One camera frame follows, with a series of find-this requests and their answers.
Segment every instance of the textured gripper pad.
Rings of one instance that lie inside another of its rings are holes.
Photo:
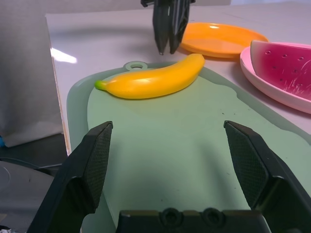
[[[88,186],[95,208],[98,207],[106,176],[112,124],[97,137],[83,179]]]
[[[229,123],[225,125],[225,131],[235,173],[246,201],[253,209],[267,184],[268,171],[248,136]]]

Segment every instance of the toy watermelon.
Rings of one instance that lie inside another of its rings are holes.
[[[251,60],[257,76],[311,100],[311,49],[252,41]]]

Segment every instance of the cutting board hole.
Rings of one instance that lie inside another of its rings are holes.
[[[144,62],[136,61],[125,64],[124,68],[126,68],[128,71],[147,70],[148,65]]]
[[[140,65],[140,64],[133,64],[133,65],[131,65],[131,68],[132,69],[142,69],[142,65]]]

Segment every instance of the cable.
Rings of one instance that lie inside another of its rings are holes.
[[[34,165],[34,164],[31,164],[31,163],[28,163],[28,162],[23,161],[23,160],[20,160],[20,159],[0,157],[0,160],[3,160],[3,159],[4,159],[4,160],[13,160],[13,161],[18,161],[18,162],[20,162],[20,163],[28,164],[28,165],[30,165],[30,166],[33,166],[33,167],[35,167],[35,168],[38,168],[38,166],[37,166],[37,165]]]
[[[3,157],[0,157],[0,160],[13,160],[13,161],[17,161],[17,162],[20,162],[20,163],[24,163],[24,164],[27,164],[29,166],[33,166],[34,169],[44,169],[44,168],[52,168],[52,167],[56,167],[56,166],[61,166],[62,164],[54,164],[54,165],[48,165],[48,166],[37,166],[37,165],[34,165],[32,163],[28,163],[26,161],[23,161],[23,160],[20,160],[20,159],[16,159],[16,158],[3,158]]]

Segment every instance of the toy banana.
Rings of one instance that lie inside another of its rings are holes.
[[[124,99],[147,99],[180,91],[198,77],[205,63],[200,54],[191,54],[169,67],[120,74],[95,87]]]

